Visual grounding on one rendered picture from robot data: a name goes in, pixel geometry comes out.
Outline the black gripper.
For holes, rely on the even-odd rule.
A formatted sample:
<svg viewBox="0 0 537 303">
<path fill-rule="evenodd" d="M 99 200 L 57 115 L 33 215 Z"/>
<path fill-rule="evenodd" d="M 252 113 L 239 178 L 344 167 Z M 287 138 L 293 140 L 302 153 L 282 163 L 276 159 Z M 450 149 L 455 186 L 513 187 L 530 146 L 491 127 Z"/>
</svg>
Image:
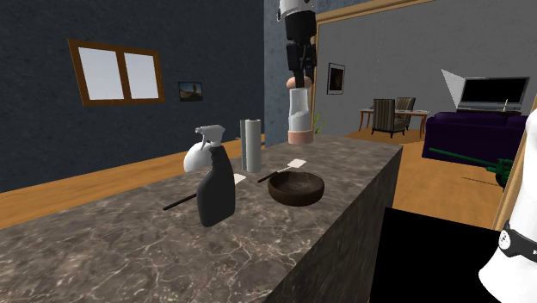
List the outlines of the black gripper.
<svg viewBox="0 0 537 303">
<path fill-rule="evenodd" d="M 311 10 L 303 10 L 287 15 L 284 22 L 287 40 L 292 41 L 287 44 L 287 65 L 293 73 L 295 87 L 303 87 L 303 70 L 311 83 L 315 83 L 317 54 L 316 46 L 310 40 L 317 33 L 316 14 Z M 302 66 L 298 44 L 304 45 Z"/>
</svg>

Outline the clear grinder with peach ends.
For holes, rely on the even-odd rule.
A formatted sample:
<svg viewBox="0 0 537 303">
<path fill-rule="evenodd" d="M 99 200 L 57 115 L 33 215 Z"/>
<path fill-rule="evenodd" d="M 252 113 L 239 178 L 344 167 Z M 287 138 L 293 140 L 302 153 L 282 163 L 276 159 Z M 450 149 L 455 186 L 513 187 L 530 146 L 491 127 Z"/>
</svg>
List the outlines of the clear grinder with peach ends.
<svg viewBox="0 0 537 303">
<path fill-rule="evenodd" d="M 289 89 L 288 143 L 305 145 L 313 142 L 311 112 L 309 107 L 309 88 L 312 81 L 304 77 L 304 86 L 299 87 L 296 77 L 287 80 Z"/>
</svg>

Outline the grey paper towel roll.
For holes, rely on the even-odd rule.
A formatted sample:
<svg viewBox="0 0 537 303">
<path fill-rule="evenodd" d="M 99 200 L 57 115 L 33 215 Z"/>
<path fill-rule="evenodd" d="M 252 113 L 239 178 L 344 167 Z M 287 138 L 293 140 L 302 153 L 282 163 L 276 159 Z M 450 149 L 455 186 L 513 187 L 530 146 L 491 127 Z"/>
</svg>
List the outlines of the grey paper towel roll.
<svg viewBox="0 0 537 303">
<path fill-rule="evenodd" d="M 242 169 L 249 173 L 261 170 L 261 120 L 240 121 Z"/>
</svg>

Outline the wooden table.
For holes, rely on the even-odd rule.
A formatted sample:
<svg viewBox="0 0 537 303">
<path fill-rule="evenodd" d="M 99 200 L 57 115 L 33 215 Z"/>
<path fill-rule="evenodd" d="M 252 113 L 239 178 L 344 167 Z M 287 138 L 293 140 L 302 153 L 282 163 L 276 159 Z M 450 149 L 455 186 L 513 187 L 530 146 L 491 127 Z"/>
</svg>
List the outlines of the wooden table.
<svg viewBox="0 0 537 303">
<path fill-rule="evenodd" d="M 373 109 L 372 108 L 364 108 L 361 110 L 361 121 L 360 121 L 360 128 L 359 130 L 362 129 L 362 123 L 364 121 L 364 115 L 367 114 L 367 124 L 366 124 L 366 127 L 369 126 L 370 124 L 370 118 L 373 114 Z M 429 111 L 424 111 L 424 110 L 395 110 L 395 114 L 396 115 L 402 115 L 402 116 L 416 116 L 416 117 L 420 117 L 421 118 L 421 124 L 420 124 L 420 128 L 419 128 L 419 135 L 420 137 L 423 136 L 423 134 L 425 133 L 425 124 L 426 124 L 426 120 L 427 120 L 427 117 L 429 115 Z"/>
</svg>

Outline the dark brown bowl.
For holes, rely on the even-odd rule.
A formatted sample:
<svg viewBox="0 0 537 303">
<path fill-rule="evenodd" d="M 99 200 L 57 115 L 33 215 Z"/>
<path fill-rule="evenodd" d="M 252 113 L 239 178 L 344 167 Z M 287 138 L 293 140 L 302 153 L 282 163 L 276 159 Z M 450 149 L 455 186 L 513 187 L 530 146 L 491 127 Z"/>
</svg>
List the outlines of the dark brown bowl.
<svg viewBox="0 0 537 303">
<path fill-rule="evenodd" d="M 280 204 L 306 207 L 324 195 L 324 180 L 309 172 L 283 171 L 268 180 L 270 196 Z"/>
</svg>

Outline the white rounded object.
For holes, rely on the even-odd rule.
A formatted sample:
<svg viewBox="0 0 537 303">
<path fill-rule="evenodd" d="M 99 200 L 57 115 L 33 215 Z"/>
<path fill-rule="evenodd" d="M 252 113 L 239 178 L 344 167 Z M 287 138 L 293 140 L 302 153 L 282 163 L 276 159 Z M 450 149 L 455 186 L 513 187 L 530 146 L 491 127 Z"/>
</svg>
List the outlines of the white rounded object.
<svg viewBox="0 0 537 303">
<path fill-rule="evenodd" d="M 211 164 L 210 144 L 200 141 L 194 144 L 187 152 L 183 160 L 183 168 L 185 172 L 191 172 Z"/>
</svg>

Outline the white lamp shade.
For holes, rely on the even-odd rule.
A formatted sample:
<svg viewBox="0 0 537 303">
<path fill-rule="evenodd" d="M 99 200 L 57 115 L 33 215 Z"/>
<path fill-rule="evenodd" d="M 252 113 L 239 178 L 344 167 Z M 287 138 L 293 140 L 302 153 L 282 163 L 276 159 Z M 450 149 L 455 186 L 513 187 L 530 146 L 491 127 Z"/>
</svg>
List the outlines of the white lamp shade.
<svg viewBox="0 0 537 303">
<path fill-rule="evenodd" d="M 441 70 L 441 72 L 454 102 L 454 106 L 457 108 L 460 105 L 466 79 L 446 70 Z"/>
</svg>

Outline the black spray bottle white trigger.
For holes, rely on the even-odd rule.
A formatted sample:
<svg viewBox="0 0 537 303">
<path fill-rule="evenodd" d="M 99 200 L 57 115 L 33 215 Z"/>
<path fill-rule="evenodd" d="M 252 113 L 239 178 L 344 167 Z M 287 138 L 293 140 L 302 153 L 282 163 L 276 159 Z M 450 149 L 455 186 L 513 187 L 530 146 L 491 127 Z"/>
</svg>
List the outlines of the black spray bottle white trigger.
<svg viewBox="0 0 537 303">
<path fill-rule="evenodd" d="M 203 145 L 210 143 L 211 169 L 198 184 L 196 200 L 201 224 L 211 227 L 235 213 L 235 179 L 231 161 L 221 145 L 225 129 L 210 125 L 198 127 L 196 132 L 202 134 Z"/>
</svg>

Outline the brown-framed window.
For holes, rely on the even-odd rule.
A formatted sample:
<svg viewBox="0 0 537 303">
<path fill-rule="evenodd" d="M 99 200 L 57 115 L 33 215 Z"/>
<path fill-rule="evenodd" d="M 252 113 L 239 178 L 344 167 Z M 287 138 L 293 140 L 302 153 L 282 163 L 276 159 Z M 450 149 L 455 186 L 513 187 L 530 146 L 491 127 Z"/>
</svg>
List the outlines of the brown-framed window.
<svg viewBox="0 0 537 303">
<path fill-rule="evenodd" d="M 85 107 L 164 103 L 159 52 L 68 40 Z"/>
</svg>

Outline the dark purple sofa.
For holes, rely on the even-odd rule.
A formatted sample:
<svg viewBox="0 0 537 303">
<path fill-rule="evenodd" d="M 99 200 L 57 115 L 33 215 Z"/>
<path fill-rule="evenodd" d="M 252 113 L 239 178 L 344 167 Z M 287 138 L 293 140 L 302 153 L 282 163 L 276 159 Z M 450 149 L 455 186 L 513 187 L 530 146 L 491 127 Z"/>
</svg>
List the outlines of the dark purple sofa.
<svg viewBox="0 0 537 303">
<path fill-rule="evenodd" d="M 526 126 L 526 115 L 439 112 L 426 121 L 423 158 L 472 165 L 472 161 L 437 153 L 443 150 L 496 163 L 513 160 Z"/>
</svg>

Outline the flat screen television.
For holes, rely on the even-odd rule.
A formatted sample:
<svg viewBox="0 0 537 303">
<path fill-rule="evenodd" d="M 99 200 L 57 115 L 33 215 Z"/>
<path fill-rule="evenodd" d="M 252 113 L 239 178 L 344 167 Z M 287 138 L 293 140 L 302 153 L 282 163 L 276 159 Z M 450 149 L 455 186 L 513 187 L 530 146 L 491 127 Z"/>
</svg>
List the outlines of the flat screen television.
<svg viewBox="0 0 537 303">
<path fill-rule="evenodd" d="M 467 77 L 456 108 L 520 110 L 530 77 Z"/>
</svg>

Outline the green long-stemmed object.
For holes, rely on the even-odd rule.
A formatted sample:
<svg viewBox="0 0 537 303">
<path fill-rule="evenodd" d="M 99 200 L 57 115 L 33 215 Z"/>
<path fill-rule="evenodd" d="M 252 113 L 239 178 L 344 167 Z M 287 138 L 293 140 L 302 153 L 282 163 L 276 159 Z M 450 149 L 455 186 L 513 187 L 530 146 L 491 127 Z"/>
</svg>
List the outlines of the green long-stemmed object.
<svg viewBox="0 0 537 303">
<path fill-rule="evenodd" d="M 476 164 L 482 164 L 487 171 L 495 174 L 497 184 L 503 189 L 505 189 L 507 185 L 507 182 L 509 180 L 509 175 L 510 175 L 513 163 L 514 163 L 513 160 L 503 159 L 503 158 L 498 158 L 495 163 L 492 163 L 492 162 L 484 161 L 481 159 L 471 158 L 471 157 L 460 155 L 457 153 L 452 153 L 449 151 L 435 149 L 432 147 L 429 148 L 429 151 L 436 152 L 436 153 L 446 155 L 449 157 L 454 157 L 454 158 L 470 161 Z"/>
</svg>

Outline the black robot stand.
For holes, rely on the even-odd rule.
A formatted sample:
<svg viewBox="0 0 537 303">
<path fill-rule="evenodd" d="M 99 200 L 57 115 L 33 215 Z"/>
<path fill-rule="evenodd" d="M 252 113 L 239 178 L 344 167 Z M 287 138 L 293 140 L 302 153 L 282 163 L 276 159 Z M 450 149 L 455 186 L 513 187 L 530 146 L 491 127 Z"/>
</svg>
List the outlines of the black robot stand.
<svg viewBox="0 0 537 303">
<path fill-rule="evenodd" d="M 369 303 L 499 303 L 478 272 L 499 232 L 387 208 Z"/>
</svg>

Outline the black-handled white spatula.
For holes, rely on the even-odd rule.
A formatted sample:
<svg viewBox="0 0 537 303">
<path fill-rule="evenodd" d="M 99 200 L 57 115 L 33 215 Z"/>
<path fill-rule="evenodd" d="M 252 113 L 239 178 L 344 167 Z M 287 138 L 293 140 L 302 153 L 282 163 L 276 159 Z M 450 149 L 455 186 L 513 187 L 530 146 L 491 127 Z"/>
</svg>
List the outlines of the black-handled white spatula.
<svg viewBox="0 0 537 303">
<path fill-rule="evenodd" d="M 235 173 L 235 174 L 234 174 L 234 183 L 235 183 L 235 184 L 239 184 L 239 183 L 242 182 L 245 178 L 246 178 L 246 176 L 241 175 L 241 174 L 238 174 L 238 173 Z M 189 195 L 189 196 L 187 196 L 187 197 L 185 197 L 185 198 L 182 198 L 182 199 L 179 200 L 179 201 L 173 202 L 173 203 L 169 204 L 168 206 L 163 207 L 163 210 L 164 210 L 164 211 L 167 211 L 167 210 L 169 210 L 169 209 L 171 209 L 171 208 L 173 208 L 173 207 L 176 207 L 176 206 L 178 206 L 178 205 L 180 205 L 180 204 L 182 204 L 182 203 L 184 203 L 184 202 L 186 202 L 186 201 L 189 201 L 189 200 L 195 198 L 196 196 L 197 196 L 197 194 Z"/>
<path fill-rule="evenodd" d="M 290 169 L 290 168 L 300 168 L 300 167 L 301 167 L 303 164 L 305 164 L 305 163 L 306 163 L 305 160 L 295 158 L 294 160 L 292 160 L 291 162 L 289 162 L 285 168 L 280 169 L 280 170 L 277 170 L 277 171 L 274 171 L 274 172 L 268 174 L 267 176 L 262 177 L 262 178 L 259 179 L 257 182 L 263 182 L 263 181 L 265 181 L 265 180 L 268 180 L 270 177 L 275 176 L 275 175 L 277 175 L 277 174 L 279 174 L 279 173 L 281 173 L 281 172 L 283 172 L 283 171 L 285 171 L 285 170 L 288 170 L 288 169 Z"/>
</svg>

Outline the small dark wall picture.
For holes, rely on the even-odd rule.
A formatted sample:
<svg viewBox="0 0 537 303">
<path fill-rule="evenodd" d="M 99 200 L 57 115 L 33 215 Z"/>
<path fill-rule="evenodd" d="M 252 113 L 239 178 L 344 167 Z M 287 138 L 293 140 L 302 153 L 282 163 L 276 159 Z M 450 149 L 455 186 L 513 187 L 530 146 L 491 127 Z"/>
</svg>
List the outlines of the small dark wall picture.
<svg viewBox="0 0 537 303">
<path fill-rule="evenodd" d="M 203 100 L 202 84 L 196 82 L 179 82 L 181 102 L 200 102 Z"/>
</svg>

